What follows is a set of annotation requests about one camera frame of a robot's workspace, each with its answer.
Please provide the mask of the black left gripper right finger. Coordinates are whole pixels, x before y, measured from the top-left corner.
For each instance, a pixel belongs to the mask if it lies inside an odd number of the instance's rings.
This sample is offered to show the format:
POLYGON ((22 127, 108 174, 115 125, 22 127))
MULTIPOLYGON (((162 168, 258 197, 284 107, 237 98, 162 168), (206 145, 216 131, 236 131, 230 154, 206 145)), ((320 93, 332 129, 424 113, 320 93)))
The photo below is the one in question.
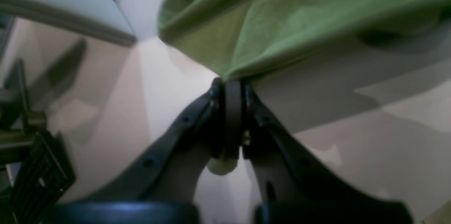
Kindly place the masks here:
POLYGON ((300 144, 242 82, 250 144, 243 149, 260 188, 255 224, 411 224, 404 203, 346 183, 300 144))

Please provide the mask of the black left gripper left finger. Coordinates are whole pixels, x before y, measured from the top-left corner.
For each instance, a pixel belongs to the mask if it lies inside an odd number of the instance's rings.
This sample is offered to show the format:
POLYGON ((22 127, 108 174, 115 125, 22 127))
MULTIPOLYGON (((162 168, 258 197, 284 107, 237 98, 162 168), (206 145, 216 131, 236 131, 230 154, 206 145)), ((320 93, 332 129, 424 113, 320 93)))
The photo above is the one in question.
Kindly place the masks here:
POLYGON ((85 198, 95 202, 191 202, 211 158, 238 158, 242 82, 216 78, 126 170, 85 198))

